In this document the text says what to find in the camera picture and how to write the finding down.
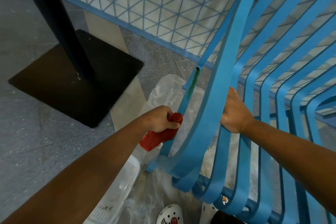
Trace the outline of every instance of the plastic basket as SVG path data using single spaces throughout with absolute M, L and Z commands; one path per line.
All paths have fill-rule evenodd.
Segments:
M 130 156 L 119 174 L 83 224 L 114 224 L 140 170 L 139 161 Z

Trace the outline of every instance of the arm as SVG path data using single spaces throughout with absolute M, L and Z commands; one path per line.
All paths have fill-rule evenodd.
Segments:
M 255 120 L 230 87 L 221 124 L 267 151 L 295 180 L 336 216 L 336 153 Z
M 159 106 L 138 117 L 66 167 L 2 224 L 82 224 L 148 131 L 180 127 L 168 122 L 171 114 L 170 107 Z

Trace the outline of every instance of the person's right hand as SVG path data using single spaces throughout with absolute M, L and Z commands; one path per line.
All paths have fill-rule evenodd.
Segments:
M 230 87 L 220 123 L 231 133 L 242 133 L 255 118 L 240 99 L 237 91 Z

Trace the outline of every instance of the square metal base plate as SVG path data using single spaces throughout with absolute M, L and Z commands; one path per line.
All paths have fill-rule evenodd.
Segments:
M 95 128 L 144 63 L 85 31 L 76 33 L 95 71 L 94 81 L 79 77 L 58 44 L 12 77 L 9 83 Z

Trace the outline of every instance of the blue metal chair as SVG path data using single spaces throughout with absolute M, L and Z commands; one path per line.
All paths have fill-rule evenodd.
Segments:
M 174 157 L 169 158 L 168 154 L 173 140 L 164 143 L 160 154 L 149 164 L 147 171 L 151 172 L 158 166 L 162 167 L 165 172 L 172 176 L 173 187 L 184 192 L 192 190 L 193 195 L 203 202 L 213 203 L 219 210 L 235 215 L 247 223 L 321 223 L 325 217 L 330 223 L 336 223 L 335 218 L 326 213 L 319 203 L 309 193 L 305 192 L 291 175 L 281 167 L 282 212 L 279 214 L 272 211 L 271 156 L 261 148 L 259 148 L 258 199 L 256 202 L 250 200 L 248 195 L 250 188 L 251 142 L 242 135 L 239 139 L 235 187 L 233 190 L 224 187 L 231 134 L 223 126 L 220 128 L 218 136 L 211 177 L 209 179 L 200 175 L 203 157 L 221 118 L 229 86 L 237 87 L 242 69 L 244 67 L 249 69 L 245 81 L 244 103 L 252 111 L 253 98 L 250 96 L 253 96 L 255 82 L 259 75 L 334 0 L 315 0 L 286 33 L 265 54 L 260 55 L 256 64 L 252 63 L 252 65 L 246 66 L 259 48 L 302 0 L 285 0 L 248 45 L 243 54 L 236 60 L 239 43 L 246 37 L 273 0 L 257 0 L 252 6 L 253 1 L 235 0 L 184 86 L 186 92 L 178 109 L 178 112 L 182 114 L 187 109 L 201 69 L 223 39 L 199 113 L 181 148 Z M 301 102 L 312 91 L 335 77 L 336 66 L 331 67 L 301 87 L 293 95 L 288 110 L 285 109 L 285 104 L 288 102 L 286 95 L 296 83 L 334 57 L 336 42 L 329 45 L 282 82 L 275 93 L 275 114 L 270 114 L 269 95 L 277 79 L 335 29 L 336 15 L 333 14 L 291 55 L 269 69 L 270 71 L 265 74 L 265 79 L 260 86 L 259 120 L 269 124 L 271 119 L 275 118 L 277 128 L 305 138 L 302 123 L 302 115 L 304 114 L 310 140 L 321 145 L 315 122 L 315 111 L 321 103 L 328 99 L 333 98 L 332 101 L 329 101 L 329 106 L 336 104 L 334 99 L 336 86 L 331 86 L 316 94 L 305 106 L 301 106 Z M 228 204 L 223 205 L 221 195 L 228 197 Z

